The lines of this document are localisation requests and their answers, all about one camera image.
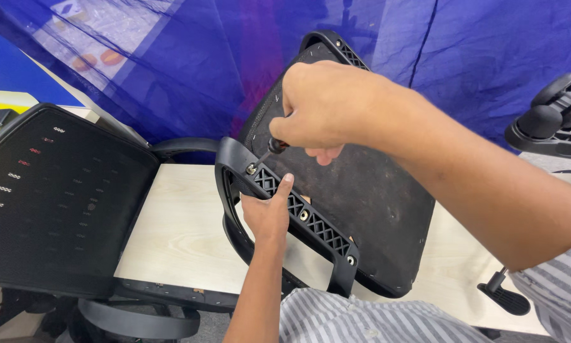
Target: forearm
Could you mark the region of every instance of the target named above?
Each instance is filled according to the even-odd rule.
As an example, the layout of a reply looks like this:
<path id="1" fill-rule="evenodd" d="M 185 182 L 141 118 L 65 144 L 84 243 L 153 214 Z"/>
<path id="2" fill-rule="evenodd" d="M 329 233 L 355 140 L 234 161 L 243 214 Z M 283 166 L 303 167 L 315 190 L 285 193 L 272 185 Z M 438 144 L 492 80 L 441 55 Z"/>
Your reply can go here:
<path id="1" fill-rule="evenodd" d="M 370 145 L 394 155 L 509 269 L 533 267 L 571 248 L 571 185 L 467 130 L 433 105 L 417 108 L 419 113 L 411 114 L 418 116 L 412 121 L 416 127 L 406 132 L 408 137 L 392 137 L 409 144 L 394 151 L 393 140 L 379 135 Z"/>
<path id="2" fill-rule="evenodd" d="M 270 343 L 279 340 L 284 252 L 285 242 L 256 244 L 224 342 Z"/>

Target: hand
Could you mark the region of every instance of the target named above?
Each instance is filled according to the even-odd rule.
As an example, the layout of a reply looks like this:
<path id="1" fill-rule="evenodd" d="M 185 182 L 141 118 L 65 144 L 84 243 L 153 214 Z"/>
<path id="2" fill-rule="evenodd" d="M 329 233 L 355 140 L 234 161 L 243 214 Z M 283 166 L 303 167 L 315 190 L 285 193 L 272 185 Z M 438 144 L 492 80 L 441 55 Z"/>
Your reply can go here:
<path id="1" fill-rule="evenodd" d="M 375 140 L 387 138 L 398 148 L 410 141 L 415 121 L 422 120 L 415 119 L 419 105 L 428 104 L 381 75 L 332 61 L 296 63 L 284 75 L 282 89 L 284 113 L 293 113 L 274 118 L 271 134 L 304 147 L 321 165 L 347 143 L 375 147 Z"/>
<path id="2" fill-rule="evenodd" d="M 271 199 L 241 195 L 243 219 L 254 233 L 256 248 L 268 245 L 285 252 L 285 234 L 289 226 L 287 198 L 293 185 L 294 175 L 288 173 Z"/>

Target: black fabric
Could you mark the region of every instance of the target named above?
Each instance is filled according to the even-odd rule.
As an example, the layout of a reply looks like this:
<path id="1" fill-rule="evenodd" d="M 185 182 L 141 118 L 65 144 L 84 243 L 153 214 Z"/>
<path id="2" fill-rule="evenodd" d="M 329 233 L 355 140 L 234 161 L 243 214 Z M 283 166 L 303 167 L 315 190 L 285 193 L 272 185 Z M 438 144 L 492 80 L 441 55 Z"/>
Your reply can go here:
<path id="1" fill-rule="evenodd" d="M 338 62 L 323 43 L 317 43 L 292 64 L 319 60 Z M 256 156 L 267 150 L 271 119 L 283 116 L 281 79 L 239 136 Z M 295 190 L 310 197 L 315 209 L 352 236 L 360 251 L 357 281 L 382 295 L 401 296 L 410 290 L 435 201 L 402 167 L 382 152 L 357 145 L 346 145 L 327 167 L 297 147 L 264 163 L 278 175 L 294 174 Z"/>
<path id="2" fill-rule="evenodd" d="M 158 160 L 90 122 L 38 105 L 0 131 L 0 285 L 109 296 Z"/>

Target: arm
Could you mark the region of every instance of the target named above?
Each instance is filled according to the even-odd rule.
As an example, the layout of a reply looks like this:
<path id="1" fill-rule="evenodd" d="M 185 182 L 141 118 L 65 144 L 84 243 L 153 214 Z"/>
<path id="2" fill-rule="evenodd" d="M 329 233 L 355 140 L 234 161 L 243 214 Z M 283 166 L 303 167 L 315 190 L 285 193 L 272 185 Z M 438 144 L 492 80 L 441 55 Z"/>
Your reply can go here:
<path id="1" fill-rule="evenodd" d="M 283 78 L 283 106 L 294 114 L 271 122 L 275 138 L 304 146 L 322 165 L 347 143 L 389 154 L 510 270 L 571 248 L 571 185 L 413 90 L 352 66 L 296 64 Z"/>
<path id="2" fill-rule="evenodd" d="M 287 197 L 293 184 L 294 176 L 286 174 L 271 199 L 241 196 L 243 218 L 256 238 L 256 248 L 225 343 L 279 341 L 281 269 L 289 226 Z"/>

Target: shirt button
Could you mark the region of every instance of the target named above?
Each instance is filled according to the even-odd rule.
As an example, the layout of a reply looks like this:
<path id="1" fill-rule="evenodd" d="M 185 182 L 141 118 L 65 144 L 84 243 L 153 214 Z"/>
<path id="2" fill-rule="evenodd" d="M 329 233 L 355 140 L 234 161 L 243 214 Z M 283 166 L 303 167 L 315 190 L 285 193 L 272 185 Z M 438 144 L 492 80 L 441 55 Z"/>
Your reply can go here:
<path id="1" fill-rule="evenodd" d="M 366 336 L 369 338 L 376 337 L 379 335 L 379 332 L 374 329 L 366 330 Z"/>

